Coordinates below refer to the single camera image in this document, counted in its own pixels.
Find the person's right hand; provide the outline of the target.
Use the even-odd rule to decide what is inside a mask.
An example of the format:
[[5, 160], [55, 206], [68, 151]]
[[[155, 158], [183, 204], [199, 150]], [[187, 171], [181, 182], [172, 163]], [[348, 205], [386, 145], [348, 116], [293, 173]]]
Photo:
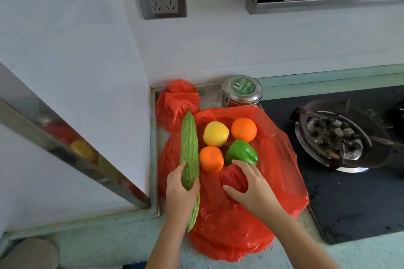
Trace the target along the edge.
[[232, 160], [232, 164], [242, 169], [249, 184], [245, 200], [241, 205], [260, 219], [282, 209], [270, 185], [256, 166], [240, 160]]

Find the person's left hand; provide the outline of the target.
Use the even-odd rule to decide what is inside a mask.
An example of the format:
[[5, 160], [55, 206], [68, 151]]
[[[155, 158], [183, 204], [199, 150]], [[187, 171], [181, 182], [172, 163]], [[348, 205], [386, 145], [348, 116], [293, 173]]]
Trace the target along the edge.
[[186, 162], [181, 163], [167, 177], [166, 211], [169, 221], [186, 228], [196, 205], [197, 196], [190, 195], [181, 183], [182, 170]]

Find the red bell pepper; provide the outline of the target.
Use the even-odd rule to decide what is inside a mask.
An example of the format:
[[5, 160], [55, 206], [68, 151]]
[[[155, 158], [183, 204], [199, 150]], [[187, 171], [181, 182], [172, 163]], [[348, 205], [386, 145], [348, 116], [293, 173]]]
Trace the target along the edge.
[[235, 190], [246, 193], [248, 190], [248, 180], [242, 169], [235, 164], [229, 165], [219, 177], [220, 185], [233, 187]]

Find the green bitter gourd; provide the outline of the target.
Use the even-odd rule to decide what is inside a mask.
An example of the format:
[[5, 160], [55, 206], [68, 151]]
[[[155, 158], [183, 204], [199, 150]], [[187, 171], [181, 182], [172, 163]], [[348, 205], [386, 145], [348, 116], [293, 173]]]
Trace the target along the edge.
[[189, 108], [181, 125], [180, 163], [186, 162], [182, 170], [181, 183], [191, 190], [195, 179], [199, 179], [199, 142], [195, 118]]

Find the person's left forearm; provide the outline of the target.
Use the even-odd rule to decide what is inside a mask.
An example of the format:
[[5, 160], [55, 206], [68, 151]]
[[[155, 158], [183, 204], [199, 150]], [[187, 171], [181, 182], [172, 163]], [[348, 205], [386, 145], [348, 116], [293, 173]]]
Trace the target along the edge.
[[145, 269], [179, 269], [181, 245], [188, 223], [188, 217], [167, 216]]

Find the orange fruit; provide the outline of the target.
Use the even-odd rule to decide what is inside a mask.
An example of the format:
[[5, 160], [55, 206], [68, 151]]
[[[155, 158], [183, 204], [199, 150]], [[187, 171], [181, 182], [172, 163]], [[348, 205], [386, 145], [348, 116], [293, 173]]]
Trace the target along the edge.
[[231, 134], [235, 140], [243, 140], [249, 143], [257, 135], [257, 126], [249, 118], [239, 118], [232, 123]]
[[199, 152], [200, 168], [206, 173], [217, 173], [224, 166], [222, 151], [215, 146], [206, 146]]

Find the green bell pepper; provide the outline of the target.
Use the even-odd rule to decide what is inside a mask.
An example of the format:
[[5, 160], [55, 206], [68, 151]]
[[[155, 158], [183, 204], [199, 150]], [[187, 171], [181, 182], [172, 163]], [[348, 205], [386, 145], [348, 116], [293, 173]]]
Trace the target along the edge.
[[232, 160], [240, 160], [249, 165], [256, 166], [259, 157], [255, 149], [248, 142], [235, 140], [225, 152], [224, 159], [228, 165], [232, 164]]

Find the large red plastic bag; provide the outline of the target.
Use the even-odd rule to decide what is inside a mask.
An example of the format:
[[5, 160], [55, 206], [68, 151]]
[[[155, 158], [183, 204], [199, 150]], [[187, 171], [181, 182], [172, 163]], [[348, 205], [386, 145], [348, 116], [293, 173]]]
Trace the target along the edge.
[[[257, 126], [251, 146], [258, 154], [257, 168], [270, 184], [283, 209], [297, 218], [309, 204], [309, 196], [297, 166], [296, 154], [287, 135], [265, 112], [255, 106], [205, 109], [194, 114], [199, 149], [204, 147], [202, 134], [206, 125], [220, 121], [228, 128], [239, 118], [249, 118]], [[217, 173], [200, 172], [200, 204], [195, 225], [188, 233], [192, 246], [201, 254], [216, 260], [238, 262], [246, 255], [265, 250], [274, 234], [243, 206], [227, 197], [225, 185], [235, 187], [228, 177], [227, 164]]]

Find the yellow bell pepper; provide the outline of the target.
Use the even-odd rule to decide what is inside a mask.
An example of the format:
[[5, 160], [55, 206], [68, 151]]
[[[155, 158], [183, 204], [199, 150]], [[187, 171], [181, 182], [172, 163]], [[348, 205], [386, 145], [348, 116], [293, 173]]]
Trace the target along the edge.
[[203, 141], [207, 146], [222, 147], [226, 144], [230, 131], [228, 127], [218, 121], [212, 121], [205, 127]]

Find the small crumpled red plastic bag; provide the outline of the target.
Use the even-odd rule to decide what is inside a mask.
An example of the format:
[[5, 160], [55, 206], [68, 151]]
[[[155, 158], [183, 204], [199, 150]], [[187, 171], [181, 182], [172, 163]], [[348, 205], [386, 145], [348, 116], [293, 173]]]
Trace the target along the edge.
[[183, 79], [171, 81], [156, 102], [157, 124], [172, 133], [181, 128], [189, 110], [193, 114], [200, 112], [199, 104], [200, 96], [194, 84]]

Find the glass jar with metal lid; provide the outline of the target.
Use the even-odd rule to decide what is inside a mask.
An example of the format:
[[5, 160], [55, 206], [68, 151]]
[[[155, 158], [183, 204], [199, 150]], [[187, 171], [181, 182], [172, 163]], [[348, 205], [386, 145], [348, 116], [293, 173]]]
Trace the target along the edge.
[[249, 76], [231, 76], [221, 84], [222, 106], [258, 105], [264, 95], [262, 84]]

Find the black glass cooktop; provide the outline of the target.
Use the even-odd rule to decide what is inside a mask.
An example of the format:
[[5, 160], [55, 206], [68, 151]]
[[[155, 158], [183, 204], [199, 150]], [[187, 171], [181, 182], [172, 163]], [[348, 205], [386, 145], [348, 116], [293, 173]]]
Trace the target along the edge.
[[[362, 173], [329, 170], [300, 145], [290, 115], [296, 107], [325, 99], [350, 100], [395, 142], [385, 165]], [[310, 209], [330, 245], [404, 231], [404, 86], [270, 99], [264, 112], [289, 137], [309, 193]]]

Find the gas burner with pan support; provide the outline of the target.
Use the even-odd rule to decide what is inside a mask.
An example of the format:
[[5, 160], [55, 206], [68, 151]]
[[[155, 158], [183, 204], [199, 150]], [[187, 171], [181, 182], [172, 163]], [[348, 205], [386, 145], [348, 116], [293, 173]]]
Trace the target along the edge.
[[350, 100], [319, 99], [290, 115], [300, 145], [330, 171], [362, 173], [385, 165], [396, 146], [386, 129]]

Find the grey round object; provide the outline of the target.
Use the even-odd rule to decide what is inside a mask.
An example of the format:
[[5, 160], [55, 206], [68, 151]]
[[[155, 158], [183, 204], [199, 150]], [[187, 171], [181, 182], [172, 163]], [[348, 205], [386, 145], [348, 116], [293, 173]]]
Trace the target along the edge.
[[58, 269], [59, 253], [50, 241], [29, 237], [0, 261], [0, 269]]

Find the metal window frame rail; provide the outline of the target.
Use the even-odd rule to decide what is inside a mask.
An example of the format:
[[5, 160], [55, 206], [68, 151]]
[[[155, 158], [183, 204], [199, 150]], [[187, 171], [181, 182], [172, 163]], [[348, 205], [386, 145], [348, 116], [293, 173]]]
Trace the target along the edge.
[[150, 198], [41, 99], [24, 109], [0, 97], [0, 123], [139, 209]]

